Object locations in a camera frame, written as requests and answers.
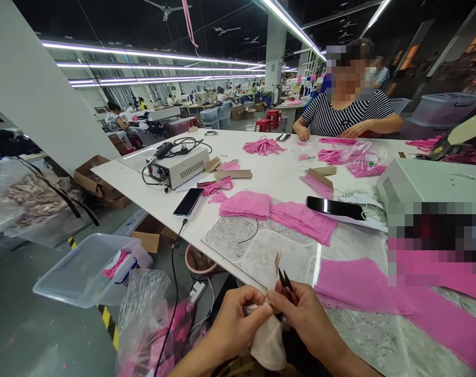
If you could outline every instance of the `yellow black floor tape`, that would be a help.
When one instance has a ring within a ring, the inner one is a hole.
[[[69,245],[71,246],[71,250],[77,247],[77,243],[73,237],[69,237],[67,241],[69,242]],[[100,312],[100,315],[102,315],[102,321],[104,322],[104,325],[106,326],[107,332],[109,333],[112,339],[112,345],[114,346],[114,349],[117,352],[119,348],[118,327],[116,326],[116,323],[112,319],[111,313],[109,312],[109,309],[107,308],[107,306],[98,305],[97,307],[98,307],[98,311]]]

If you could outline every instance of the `hand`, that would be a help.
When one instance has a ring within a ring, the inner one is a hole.
[[[310,139],[310,130],[307,127],[300,127],[299,132],[297,133],[299,136],[299,140],[301,141],[308,141]]]
[[[268,291],[266,297],[273,307],[285,314],[289,324],[296,329],[308,351],[322,363],[341,359],[349,351],[310,285],[291,281],[298,306],[281,295],[281,284],[276,291]]]
[[[369,130],[370,127],[373,125],[373,122],[374,122],[374,119],[368,119],[368,120],[364,120],[363,122],[357,123],[351,126],[350,128],[348,128],[342,134],[340,134],[339,137],[348,138],[348,139],[356,139],[365,131]]]
[[[250,285],[227,291],[217,318],[203,339],[206,352],[218,354],[224,362],[245,349],[259,327],[273,315],[273,309],[263,305],[265,300],[264,295]],[[260,306],[245,317],[243,306],[247,302]]]

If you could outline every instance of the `smartphone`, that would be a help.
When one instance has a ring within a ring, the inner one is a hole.
[[[366,220],[363,214],[364,211],[358,204],[343,203],[317,198],[314,196],[308,196],[306,198],[306,207],[313,211],[326,213],[329,215],[346,216],[354,220]]]
[[[285,140],[288,140],[289,137],[291,136],[292,134],[281,134],[280,136],[276,138],[276,141],[285,141]]]
[[[189,216],[202,194],[202,188],[190,188],[189,191],[186,193],[186,196],[184,196],[184,199],[182,199],[182,202],[175,209],[174,215]]]

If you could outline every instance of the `striped shirt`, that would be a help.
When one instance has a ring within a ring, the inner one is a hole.
[[[385,119],[395,111],[388,97],[374,90],[373,101],[354,101],[346,109],[334,110],[326,93],[316,97],[301,118],[308,122],[312,135],[337,137],[351,126],[368,119]]]

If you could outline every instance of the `black strap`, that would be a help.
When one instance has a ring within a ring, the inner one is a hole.
[[[95,226],[100,226],[97,218],[95,217],[95,215],[93,214],[93,212],[87,207],[85,206],[83,203],[81,203],[80,201],[77,201],[75,199],[72,199],[70,196],[67,195],[67,193],[62,190],[60,187],[58,186],[53,186],[53,184],[44,176],[43,172],[35,165],[31,164],[29,161],[26,161],[24,160],[23,158],[20,158],[19,156],[17,156],[17,159],[22,163],[22,165],[24,165],[26,168],[28,168],[31,172],[33,172],[37,178],[43,180],[44,183],[46,183],[50,188],[52,188],[59,197],[61,197],[66,203],[67,205],[69,206],[69,208],[71,209],[72,213],[74,214],[74,216],[76,216],[76,218],[81,218],[81,214],[80,212],[77,210],[76,206],[74,205],[73,202],[77,203],[87,214],[88,216],[92,219],[93,223],[95,224]]]

